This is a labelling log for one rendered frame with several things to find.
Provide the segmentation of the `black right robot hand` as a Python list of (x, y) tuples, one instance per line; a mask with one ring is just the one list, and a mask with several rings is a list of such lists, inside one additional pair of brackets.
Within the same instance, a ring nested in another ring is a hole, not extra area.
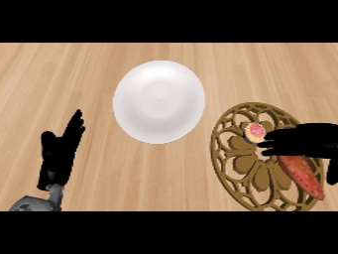
[(265, 156), (306, 156), (328, 159), (327, 183), (338, 184), (338, 125), (333, 123), (305, 123), (294, 128), (266, 133)]

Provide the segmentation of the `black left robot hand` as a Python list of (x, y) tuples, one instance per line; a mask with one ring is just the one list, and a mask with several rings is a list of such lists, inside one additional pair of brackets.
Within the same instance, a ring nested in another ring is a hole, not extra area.
[(63, 136), (52, 131), (42, 133), (43, 164), (37, 183), (42, 191), (52, 185), (64, 186), (68, 183), (83, 133), (85, 120), (80, 110), (74, 113)]

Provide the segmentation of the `orange-red sweet potato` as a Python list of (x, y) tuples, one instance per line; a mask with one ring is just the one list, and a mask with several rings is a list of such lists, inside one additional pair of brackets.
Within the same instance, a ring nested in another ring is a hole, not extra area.
[(317, 199), (325, 197), (321, 183), (315, 177), (311, 166), (300, 156), (278, 156), (278, 165), (303, 191)]

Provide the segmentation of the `brown openwork round placemat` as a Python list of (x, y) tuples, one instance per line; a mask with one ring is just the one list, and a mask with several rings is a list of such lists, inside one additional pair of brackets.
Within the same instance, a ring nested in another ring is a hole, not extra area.
[(278, 107), (262, 102), (234, 106), (219, 118), (212, 134), (212, 162), (221, 183), (235, 201), (252, 211), (305, 211), (318, 199), (283, 172), (277, 156), (246, 139), (246, 128), (259, 123), (266, 131), (293, 128), (299, 121)]

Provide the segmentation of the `white oval plate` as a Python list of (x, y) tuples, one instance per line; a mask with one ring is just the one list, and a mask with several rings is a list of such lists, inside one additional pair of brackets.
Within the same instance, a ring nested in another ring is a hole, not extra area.
[(166, 144), (195, 129), (206, 110), (200, 77), (179, 63), (153, 61), (122, 78), (113, 113), (126, 134), (148, 144)]

